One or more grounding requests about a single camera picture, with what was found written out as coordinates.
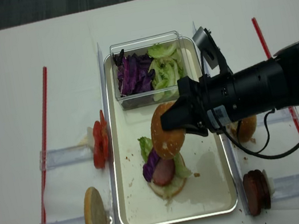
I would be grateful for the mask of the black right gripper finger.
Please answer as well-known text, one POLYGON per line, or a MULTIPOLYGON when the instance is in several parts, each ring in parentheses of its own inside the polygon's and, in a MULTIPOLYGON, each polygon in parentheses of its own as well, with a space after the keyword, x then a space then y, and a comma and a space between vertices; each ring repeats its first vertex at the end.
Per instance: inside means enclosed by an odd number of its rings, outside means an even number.
POLYGON ((193 112, 192 104, 188 98, 178 99, 160 117, 163 130, 179 129, 182 127, 195 126, 196 116, 193 112))

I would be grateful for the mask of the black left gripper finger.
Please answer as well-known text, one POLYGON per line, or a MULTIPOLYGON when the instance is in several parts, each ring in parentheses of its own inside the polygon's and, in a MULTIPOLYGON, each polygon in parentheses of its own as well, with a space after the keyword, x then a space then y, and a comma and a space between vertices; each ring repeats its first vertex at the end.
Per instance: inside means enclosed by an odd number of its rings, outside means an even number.
POLYGON ((205 127, 205 125, 202 122, 187 124, 184 125, 183 128, 185 129, 185 132, 187 134, 192 134, 192 135, 194 134, 202 137, 208 136, 208 129, 205 127))

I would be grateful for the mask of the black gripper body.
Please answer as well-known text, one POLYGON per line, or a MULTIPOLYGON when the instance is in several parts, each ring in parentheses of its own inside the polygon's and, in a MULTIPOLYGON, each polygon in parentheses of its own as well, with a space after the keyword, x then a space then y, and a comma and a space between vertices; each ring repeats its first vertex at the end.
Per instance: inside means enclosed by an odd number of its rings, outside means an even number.
POLYGON ((209 120, 206 109, 204 108, 203 99, 201 96, 200 83, 184 77, 178 80, 179 95, 183 98, 188 98, 192 104, 193 112, 197 122, 202 122, 208 129, 208 132, 213 133, 213 127, 209 120))

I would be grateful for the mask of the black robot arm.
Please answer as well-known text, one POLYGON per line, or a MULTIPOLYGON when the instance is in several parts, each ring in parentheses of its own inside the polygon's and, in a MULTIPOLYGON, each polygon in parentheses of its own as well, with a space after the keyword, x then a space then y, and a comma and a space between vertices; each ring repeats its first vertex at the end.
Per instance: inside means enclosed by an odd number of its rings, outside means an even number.
POLYGON ((165 131, 207 136, 269 110, 299 105, 299 42, 273 58, 232 74, 228 68, 198 81, 178 81, 179 99, 161 116, 165 131))

